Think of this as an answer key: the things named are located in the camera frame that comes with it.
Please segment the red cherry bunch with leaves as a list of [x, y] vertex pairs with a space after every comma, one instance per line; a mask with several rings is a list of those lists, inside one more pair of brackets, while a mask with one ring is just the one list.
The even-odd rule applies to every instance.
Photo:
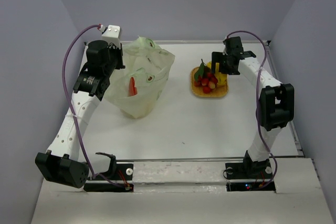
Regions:
[[217, 87], [217, 79], [212, 73], [211, 68], [201, 59], [199, 69], [194, 74], [195, 86], [203, 86], [203, 92], [208, 93]]

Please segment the translucent green plastic bag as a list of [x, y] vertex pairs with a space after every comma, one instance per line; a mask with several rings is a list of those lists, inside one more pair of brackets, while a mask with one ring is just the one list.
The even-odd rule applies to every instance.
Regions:
[[[159, 99], [175, 56], [149, 38], [138, 37], [123, 46], [124, 69], [115, 70], [104, 99], [126, 116], [134, 119], [147, 116]], [[135, 78], [137, 95], [129, 97], [129, 81]]]

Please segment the red watermelon slice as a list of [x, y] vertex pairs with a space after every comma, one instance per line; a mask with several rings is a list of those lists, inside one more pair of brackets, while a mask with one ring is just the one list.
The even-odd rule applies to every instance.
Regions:
[[129, 97], [132, 97], [132, 96], [135, 96], [137, 95], [138, 91], [137, 91], [137, 88], [135, 86], [135, 78], [134, 77], [131, 77], [130, 78], [130, 81], [129, 81], [129, 90], [128, 90], [128, 96]]

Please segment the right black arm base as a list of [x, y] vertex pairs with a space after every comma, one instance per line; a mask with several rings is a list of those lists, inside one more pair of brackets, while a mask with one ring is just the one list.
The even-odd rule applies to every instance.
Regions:
[[270, 161], [226, 163], [223, 177], [229, 181], [229, 191], [275, 190]]

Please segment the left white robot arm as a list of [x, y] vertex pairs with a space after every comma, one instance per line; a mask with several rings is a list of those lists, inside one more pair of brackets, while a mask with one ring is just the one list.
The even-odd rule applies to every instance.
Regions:
[[44, 153], [38, 153], [35, 164], [44, 179], [74, 188], [81, 188], [94, 175], [90, 163], [78, 160], [83, 136], [89, 121], [102, 101], [115, 70], [124, 69], [122, 43], [95, 40], [87, 44], [86, 62], [81, 66], [70, 106], [62, 125]]

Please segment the yellow fake banana bunch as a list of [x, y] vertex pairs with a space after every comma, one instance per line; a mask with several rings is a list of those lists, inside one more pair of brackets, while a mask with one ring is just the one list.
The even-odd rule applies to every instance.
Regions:
[[224, 87], [227, 85], [227, 74], [219, 72], [219, 63], [215, 63], [215, 73], [217, 79], [217, 87]]

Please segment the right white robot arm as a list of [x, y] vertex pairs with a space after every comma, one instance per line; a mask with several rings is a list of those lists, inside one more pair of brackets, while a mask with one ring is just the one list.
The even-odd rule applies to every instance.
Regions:
[[258, 61], [252, 51], [245, 51], [239, 36], [227, 37], [223, 52], [212, 53], [212, 66], [227, 75], [243, 75], [256, 89], [257, 132], [240, 163], [227, 163], [226, 179], [255, 179], [265, 173], [274, 158], [271, 148], [276, 137], [294, 117], [295, 89], [283, 84]]

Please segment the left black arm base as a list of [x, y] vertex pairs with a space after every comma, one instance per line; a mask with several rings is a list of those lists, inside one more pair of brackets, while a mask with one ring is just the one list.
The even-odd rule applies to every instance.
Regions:
[[89, 193], [131, 193], [134, 190], [132, 163], [119, 163], [112, 154], [97, 152], [96, 155], [108, 157], [108, 170], [89, 178], [83, 189]]

